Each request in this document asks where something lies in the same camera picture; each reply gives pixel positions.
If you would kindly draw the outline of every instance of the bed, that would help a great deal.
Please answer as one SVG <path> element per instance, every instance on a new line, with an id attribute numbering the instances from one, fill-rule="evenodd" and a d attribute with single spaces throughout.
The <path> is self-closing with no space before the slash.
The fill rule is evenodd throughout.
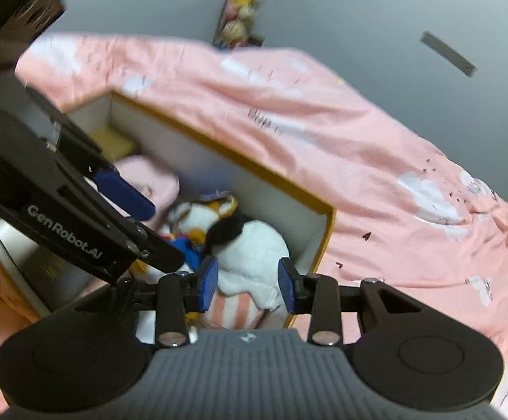
<path id="1" fill-rule="evenodd" d="M 56 35 L 16 72 L 66 112 L 115 90 L 332 204 L 318 271 L 342 285 L 383 279 L 488 336 L 505 360 L 493 406 L 508 417 L 508 204 L 333 71 L 294 50 Z M 0 267 L 0 342 L 35 320 Z M 353 315 L 344 329 L 357 339 Z"/>

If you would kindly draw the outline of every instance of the striped fabric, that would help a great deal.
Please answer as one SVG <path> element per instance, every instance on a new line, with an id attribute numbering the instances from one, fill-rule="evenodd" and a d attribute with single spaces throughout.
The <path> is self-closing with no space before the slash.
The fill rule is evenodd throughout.
<path id="1" fill-rule="evenodd" d="M 264 312 L 247 292 L 227 297 L 217 289 L 209 310 L 202 315 L 202 323 L 211 329 L 252 329 L 258 326 Z"/>

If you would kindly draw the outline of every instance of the white plush toy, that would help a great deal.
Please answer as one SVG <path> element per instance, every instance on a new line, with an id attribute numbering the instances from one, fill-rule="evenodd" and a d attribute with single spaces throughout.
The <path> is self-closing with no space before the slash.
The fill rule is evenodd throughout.
<path id="1" fill-rule="evenodd" d="M 263 310 L 274 310 L 283 303 L 277 264 L 289 257 L 289 250 L 272 226 L 259 220 L 246 221 L 238 237 L 228 244 L 214 245 L 211 254 L 219 261 L 218 286 L 222 293 L 231 296 L 248 292 Z"/>
<path id="2" fill-rule="evenodd" d="M 281 234 L 269 224 L 249 219 L 233 196 L 204 203 L 182 203 L 168 214 L 173 235 L 186 235 L 219 262 L 219 290 L 233 296 L 248 292 L 256 306 L 274 310 L 283 304 L 277 264 L 289 257 Z"/>

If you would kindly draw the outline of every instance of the plush toy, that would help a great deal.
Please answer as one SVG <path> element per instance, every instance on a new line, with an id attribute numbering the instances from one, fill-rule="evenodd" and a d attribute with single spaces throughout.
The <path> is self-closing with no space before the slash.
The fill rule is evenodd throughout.
<path id="1" fill-rule="evenodd" d="M 283 303 L 277 264 L 289 257 L 287 244 L 269 224 L 243 215 L 233 195 L 218 192 L 179 204 L 168 221 L 165 232 L 187 236 L 195 251 L 217 258 L 223 294 L 248 292 L 262 310 Z"/>
<path id="2" fill-rule="evenodd" d="M 205 251 L 217 257 L 222 293 L 232 296 L 248 292 L 264 310 L 274 310 L 283 303 L 277 264 L 289 257 L 289 250 L 272 226 L 234 213 L 211 226 Z"/>
<path id="3" fill-rule="evenodd" d="M 225 45 L 231 49 L 248 41 L 248 30 L 240 20 L 231 20 L 228 22 L 219 35 L 217 44 Z"/>
<path id="4" fill-rule="evenodd" d="M 253 3 L 248 6 L 242 6 L 242 8 L 238 11 L 237 18 L 245 25 L 245 27 L 252 28 L 257 14 L 258 11 L 256 10 L 256 5 Z"/>
<path id="5" fill-rule="evenodd" d="M 193 202 L 177 205 L 168 213 L 168 232 L 186 236 L 196 248 L 203 248 L 211 226 L 233 214 L 237 207 L 237 200 L 228 192 L 200 196 Z"/>

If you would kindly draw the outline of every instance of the metal pin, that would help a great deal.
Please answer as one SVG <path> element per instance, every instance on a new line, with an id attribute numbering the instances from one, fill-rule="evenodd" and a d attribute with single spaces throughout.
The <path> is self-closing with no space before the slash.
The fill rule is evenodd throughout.
<path id="1" fill-rule="evenodd" d="M 314 335 L 312 335 L 312 341 L 317 345 L 322 346 L 331 346 L 337 344 L 340 340 L 340 335 L 335 331 L 322 330 L 317 331 Z"/>
<path id="2" fill-rule="evenodd" d="M 167 331 L 159 335 L 158 339 L 165 347 L 179 347 L 186 343 L 186 336 L 178 331 Z"/>
<path id="3" fill-rule="evenodd" d="M 137 229 L 137 232 L 142 236 L 142 237 L 146 237 L 147 236 L 147 231 L 141 227 L 140 225 L 137 225 L 136 226 L 136 229 Z"/>
<path id="4" fill-rule="evenodd" d="M 136 256 L 140 255 L 139 248 L 137 247 L 137 245 L 132 240 L 126 240 L 126 246 Z"/>

